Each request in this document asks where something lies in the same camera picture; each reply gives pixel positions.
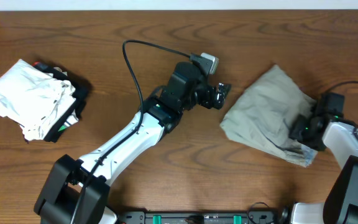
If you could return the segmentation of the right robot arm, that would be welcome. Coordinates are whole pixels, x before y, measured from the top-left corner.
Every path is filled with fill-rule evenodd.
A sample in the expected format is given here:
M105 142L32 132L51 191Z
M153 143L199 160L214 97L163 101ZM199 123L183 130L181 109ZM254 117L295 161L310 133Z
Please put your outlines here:
M297 117L289 137L316 151L330 149L341 168L323 203L295 203L289 222L358 224L358 128L343 117L344 96L325 93L312 115Z

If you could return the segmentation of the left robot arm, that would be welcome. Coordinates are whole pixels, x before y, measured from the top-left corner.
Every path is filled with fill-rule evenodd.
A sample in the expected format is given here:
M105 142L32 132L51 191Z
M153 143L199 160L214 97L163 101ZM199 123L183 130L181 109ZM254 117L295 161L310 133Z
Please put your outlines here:
M112 183L146 149L156 145L195 105L223 107L229 84L211 86L216 62L179 62L165 86L144 100L132 121L96 150L73 159L65 154L53 165L34 205L46 223L116 223L108 207Z

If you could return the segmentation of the grey-green shorts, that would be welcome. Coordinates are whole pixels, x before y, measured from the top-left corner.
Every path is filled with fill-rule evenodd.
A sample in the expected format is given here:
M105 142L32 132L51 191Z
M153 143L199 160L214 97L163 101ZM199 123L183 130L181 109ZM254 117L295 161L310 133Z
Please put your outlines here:
M239 142L302 167L317 152L289 138L299 115L311 116L316 100L274 65L243 94L225 114L220 127L231 141Z

